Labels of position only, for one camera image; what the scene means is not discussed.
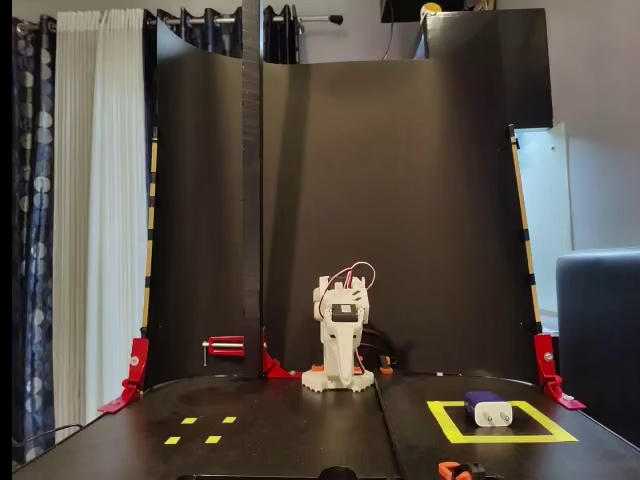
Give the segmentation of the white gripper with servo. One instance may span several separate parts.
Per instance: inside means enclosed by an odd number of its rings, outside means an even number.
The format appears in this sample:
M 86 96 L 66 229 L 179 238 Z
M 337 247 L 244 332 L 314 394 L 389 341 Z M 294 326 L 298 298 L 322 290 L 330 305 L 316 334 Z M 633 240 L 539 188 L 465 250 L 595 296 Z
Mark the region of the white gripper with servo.
M 323 310 L 324 371 L 332 388 L 349 386 L 354 375 L 358 334 L 368 323 L 367 303 L 333 303 Z

